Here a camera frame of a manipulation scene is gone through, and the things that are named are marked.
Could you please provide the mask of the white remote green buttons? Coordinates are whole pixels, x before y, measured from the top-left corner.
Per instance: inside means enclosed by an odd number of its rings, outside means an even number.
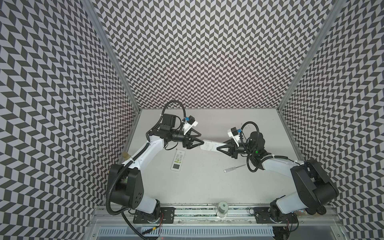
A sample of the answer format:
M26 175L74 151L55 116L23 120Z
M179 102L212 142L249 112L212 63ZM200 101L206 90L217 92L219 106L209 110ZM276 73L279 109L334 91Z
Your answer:
M218 152L217 148L224 146L225 143L219 143L209 140L204 140L204 144L200 146L201 150L204 151L211 151L211 152Z

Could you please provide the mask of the clear handle screwdriver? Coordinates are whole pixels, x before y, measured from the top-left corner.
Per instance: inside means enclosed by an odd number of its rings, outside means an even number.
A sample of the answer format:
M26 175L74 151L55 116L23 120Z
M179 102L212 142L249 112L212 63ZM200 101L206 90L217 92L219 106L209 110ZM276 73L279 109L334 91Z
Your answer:
M231 168L225 169L225 170L224 170L224 173L229 173L229 172L235 171L236 169L241 168L241 167L244 167L245 165L246 165L246 164L244 164L244 165L240 165L240 166L237 166L237 167L231 167Z

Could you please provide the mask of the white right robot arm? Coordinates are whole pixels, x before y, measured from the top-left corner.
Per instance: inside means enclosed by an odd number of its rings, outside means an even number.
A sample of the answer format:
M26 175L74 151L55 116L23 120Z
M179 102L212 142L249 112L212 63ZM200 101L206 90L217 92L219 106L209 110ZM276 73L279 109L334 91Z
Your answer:
M230 140L216 150L233 159L246 155L248 169L272 171L293 180L295 191L273 200L270 216L275 222L290 213L306 210L309 214L320 213L320 209L339 196L339 190L330 176L316 160L294 161L286 156L273 155L265 149L263 134L252 132L245 138L242 130L229 132Z

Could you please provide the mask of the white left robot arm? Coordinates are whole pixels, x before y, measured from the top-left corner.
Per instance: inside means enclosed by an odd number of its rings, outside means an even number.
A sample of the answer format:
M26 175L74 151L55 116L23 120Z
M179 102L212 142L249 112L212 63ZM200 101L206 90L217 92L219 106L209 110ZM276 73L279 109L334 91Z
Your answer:
M111 166L106 192L106 209L110 215L119 215L128 209L158 215L160 202L145 195L142 171L169 142L182 143L185 149L204 144L199 139L201 134L194 129L198 121L193 116L183 117L178 128L175 128L176 118L162 114L155 126L146 132L145 144L122 164Z

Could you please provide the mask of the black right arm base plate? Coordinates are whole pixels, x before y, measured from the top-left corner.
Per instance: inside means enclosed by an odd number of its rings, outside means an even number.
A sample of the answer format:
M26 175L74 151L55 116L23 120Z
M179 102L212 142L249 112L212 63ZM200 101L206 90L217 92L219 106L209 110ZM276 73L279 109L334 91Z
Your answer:
M294 213L282 214L271 207L254 207L251 213L258 224L297 224L298 217Z

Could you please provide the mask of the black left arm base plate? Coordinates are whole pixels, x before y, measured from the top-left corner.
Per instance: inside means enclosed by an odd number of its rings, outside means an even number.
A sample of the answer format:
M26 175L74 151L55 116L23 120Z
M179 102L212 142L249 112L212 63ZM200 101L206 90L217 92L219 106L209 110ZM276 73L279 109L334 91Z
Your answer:
M175 210L173 207L160 207L151 214L136 210L133 222L134 224L159 224L160 222L173 224Z

